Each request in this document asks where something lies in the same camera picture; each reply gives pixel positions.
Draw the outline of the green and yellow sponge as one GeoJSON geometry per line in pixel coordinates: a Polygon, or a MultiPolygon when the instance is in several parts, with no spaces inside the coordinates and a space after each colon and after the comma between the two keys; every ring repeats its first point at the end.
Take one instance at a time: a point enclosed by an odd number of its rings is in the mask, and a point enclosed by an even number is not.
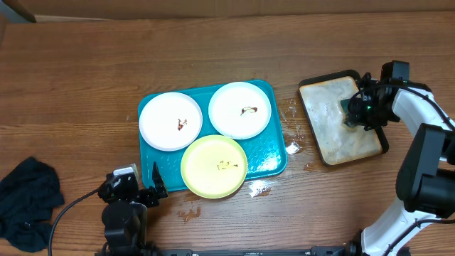
{"type": "Polygon", "coordinates": [[[353,122],[354,115],[349,110],[350,99],[341,100],[340,104],[344,113],[343,123],[349,128],[354,128],[355,127],[355,123],[353,122]]]}

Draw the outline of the white plate with red stain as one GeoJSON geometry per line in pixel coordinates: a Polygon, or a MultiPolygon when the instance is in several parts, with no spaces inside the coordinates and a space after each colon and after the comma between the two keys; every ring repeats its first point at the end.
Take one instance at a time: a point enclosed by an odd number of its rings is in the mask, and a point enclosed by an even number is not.
{"type": "Polygon", "coordinates": [[[144,141],[160,151],[177,151],[199,135],[203,115],[198,103],[180,92],[166,92],[148,101],[139,115],[144,141]]]}

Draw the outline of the white plate with brown stain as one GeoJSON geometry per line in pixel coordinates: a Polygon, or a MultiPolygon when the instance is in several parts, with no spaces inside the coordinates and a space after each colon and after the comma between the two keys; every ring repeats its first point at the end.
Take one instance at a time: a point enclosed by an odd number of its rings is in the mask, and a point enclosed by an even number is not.
{"type": "Polygon", "coordinates": [[[231,82],[220,87],[210,99],[211,124],[231,139],[250,139],[269,124],[272,107],[268,96],[249,82],[231,82]]]}

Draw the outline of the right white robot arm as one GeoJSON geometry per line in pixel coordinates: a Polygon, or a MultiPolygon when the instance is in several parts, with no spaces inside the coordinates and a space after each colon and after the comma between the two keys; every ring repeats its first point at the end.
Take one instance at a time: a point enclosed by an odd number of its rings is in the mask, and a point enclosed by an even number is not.
{"type": "Polygon", "coordinates": [[[394,202],[344,253],[408,255],[405,244],[418,232],[454,223],[454,172],[439,168],[441,161],[454,164],[454,121],[425,84],[407,76],[375,80],[366,73],[356,84],[358,91],[341,103],[348,126],[371,130],[403,121],[413,140],[397,173],[394,202]]]}

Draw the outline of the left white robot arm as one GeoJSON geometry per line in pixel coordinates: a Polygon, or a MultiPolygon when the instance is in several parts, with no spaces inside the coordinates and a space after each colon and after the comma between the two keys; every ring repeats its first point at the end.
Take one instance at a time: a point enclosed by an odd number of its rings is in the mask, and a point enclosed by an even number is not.
{"type": "Polygon", "coordinates": [[[156,164],[152,168],[153,186],[140,189],[135,164],[115,169],[106,175],[98,196],[107,203],[102,211],[106,244],[102,255],[160,255],[153,242],[146,240],[148,209],[157,207],[168,196],[156,164]]]}

